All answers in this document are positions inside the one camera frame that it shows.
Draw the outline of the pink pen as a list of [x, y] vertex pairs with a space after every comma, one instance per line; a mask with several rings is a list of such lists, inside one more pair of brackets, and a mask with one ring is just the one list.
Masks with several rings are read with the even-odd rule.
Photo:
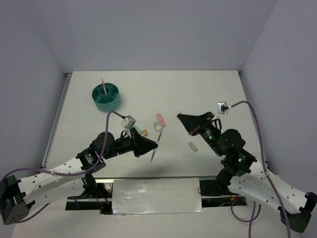
[[104, 79], [103, 79], [103, 78], [101, 78], [101, 80], [102, 80], [103, 90], [104, 90], [104, 93], [105, 93], [105, 95], [106, 95], [106, 94], [107, 94], [106, 84], [105, 84], [105, 82], [104, 82]]

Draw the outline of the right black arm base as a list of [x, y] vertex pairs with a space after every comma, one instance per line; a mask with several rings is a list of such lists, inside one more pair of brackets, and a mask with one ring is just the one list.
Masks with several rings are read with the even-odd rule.
[[199, 183], [197, 192], [201, 195], [203, 208], [247, 206], [245, 197], [228, 190], [218, 189], [214, 180], [200, 180]]

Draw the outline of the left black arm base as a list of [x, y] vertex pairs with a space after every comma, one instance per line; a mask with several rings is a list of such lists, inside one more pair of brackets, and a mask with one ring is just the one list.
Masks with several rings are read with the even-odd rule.
[[102, 215], [112, 215], [113, 181], [97, 181], [97, 188], [90, 195], [68, 197], [66, 211], [95, 211]]

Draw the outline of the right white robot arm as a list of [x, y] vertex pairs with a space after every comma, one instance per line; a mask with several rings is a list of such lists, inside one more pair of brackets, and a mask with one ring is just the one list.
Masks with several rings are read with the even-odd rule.
[[215, 179], [219, 193], [236, 193], [265, 204], [278, 211], [282, 223], [291, 230], [305, 231], [317, 204], [316, 194], [300, 191], [264, 168], [261, 161], [244, 149], [246, 142], [237, 130], [221, 132], [214, 125], [213, 113], [178, 114], [177, 118], [190, 136], [200, 135], [222, 157], [223, 169]]

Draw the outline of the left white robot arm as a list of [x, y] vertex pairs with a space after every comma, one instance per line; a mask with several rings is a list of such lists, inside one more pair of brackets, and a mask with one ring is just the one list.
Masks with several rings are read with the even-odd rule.
[[115, 139], [100, 133], [90, 146], [49, 173], [17, 179], [14, 175], [0, 183], [0, 215], [5, 225], [25, 221], [31, 210], [66, 197], [93, 197], [98, 188], [93, 173], [106, 166], [107, 159], [133, 152], [140, 157], [156, 149], [158, 143], [132, 132]]

